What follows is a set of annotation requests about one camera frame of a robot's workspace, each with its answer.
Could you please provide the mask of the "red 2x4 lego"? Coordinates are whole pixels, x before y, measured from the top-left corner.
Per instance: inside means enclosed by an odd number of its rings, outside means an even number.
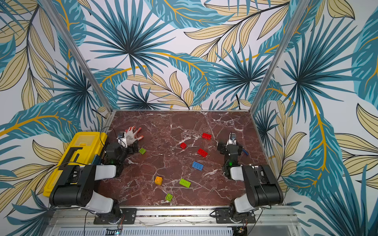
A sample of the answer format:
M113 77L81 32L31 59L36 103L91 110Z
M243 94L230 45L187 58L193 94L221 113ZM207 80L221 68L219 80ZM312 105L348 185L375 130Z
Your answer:
M204 139L206 139L206 140L211 140L211 139L212 139L212 135L207 134L207 133L203 133L203 134L202 134L202 138L204 138Z
M197 153L204 158L206 158L208 156L208 152L206 152L205 150L203 150L201 148L197 151Z

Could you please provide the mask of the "blue 2x4 lego brick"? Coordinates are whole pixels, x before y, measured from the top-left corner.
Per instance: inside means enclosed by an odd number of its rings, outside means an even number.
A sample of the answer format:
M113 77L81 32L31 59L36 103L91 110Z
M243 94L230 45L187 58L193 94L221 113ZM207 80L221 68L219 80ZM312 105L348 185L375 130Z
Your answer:
M194 163L192 164L192 167L193 167L194 169L196 169L196 170L199 170L199 171L202 171L202 170L203 170L203 165L200 164L200 163L198 163L198 162L194 162Z

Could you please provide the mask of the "orange 2x2 lego brick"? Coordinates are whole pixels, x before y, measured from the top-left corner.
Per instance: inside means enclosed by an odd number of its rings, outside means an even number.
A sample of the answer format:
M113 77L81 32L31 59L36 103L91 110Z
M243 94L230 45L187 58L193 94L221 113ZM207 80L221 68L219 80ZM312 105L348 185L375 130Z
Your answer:
M163 178L162 178L162 177L159 177L159 176L156 176L154 182L155 182L156 185L162 185Z

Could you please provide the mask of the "green 2x2 lego front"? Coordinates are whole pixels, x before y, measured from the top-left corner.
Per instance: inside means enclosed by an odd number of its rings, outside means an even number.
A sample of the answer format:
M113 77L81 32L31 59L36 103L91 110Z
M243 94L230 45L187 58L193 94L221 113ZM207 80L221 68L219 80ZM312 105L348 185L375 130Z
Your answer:
M170 194L170 193L168 193L168 194L166 195L165 199L166 199L168 202L171 202L172 199L173 199L173 195Z

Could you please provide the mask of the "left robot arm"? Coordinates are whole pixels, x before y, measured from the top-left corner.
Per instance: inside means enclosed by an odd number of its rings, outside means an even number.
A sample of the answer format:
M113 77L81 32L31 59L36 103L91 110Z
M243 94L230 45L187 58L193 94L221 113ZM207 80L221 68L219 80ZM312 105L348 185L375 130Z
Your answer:
M106 149L105 165L66 166L50 193L50 205L78 207L98 216L108 214L116 218L120 217L118 201L98 194L94 190L95 182L120 176L126 157L138 151L137 140L128 147L112 143Z

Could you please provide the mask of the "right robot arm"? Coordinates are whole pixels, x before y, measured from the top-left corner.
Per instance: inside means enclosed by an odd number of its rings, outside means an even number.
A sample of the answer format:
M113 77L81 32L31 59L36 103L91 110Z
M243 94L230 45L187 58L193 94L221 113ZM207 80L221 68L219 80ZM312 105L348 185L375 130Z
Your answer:
M258 207L282 204L283 192L269 165L240 165L238 157L242 146L238 143L218 143L217 150L224 155L223 174L229 180L244 183L245 194L232 200L229 210L232 216L240 216Z

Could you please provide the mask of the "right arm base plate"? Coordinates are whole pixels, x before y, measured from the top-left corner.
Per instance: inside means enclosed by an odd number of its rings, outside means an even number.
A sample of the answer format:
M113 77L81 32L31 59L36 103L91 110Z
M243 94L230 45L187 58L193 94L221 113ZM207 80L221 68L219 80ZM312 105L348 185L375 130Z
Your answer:
M241 224L241 223L255 223L255 215L250 212L239 213L227 207L215 209L215 219L217 224Z

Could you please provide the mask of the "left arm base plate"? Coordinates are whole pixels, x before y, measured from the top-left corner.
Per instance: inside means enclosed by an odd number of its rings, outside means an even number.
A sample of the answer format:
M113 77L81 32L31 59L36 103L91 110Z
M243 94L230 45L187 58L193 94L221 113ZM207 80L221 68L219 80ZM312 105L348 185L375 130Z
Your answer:
M95 225L133 225L136 218L136 208L120 208L110 213L97 214Z

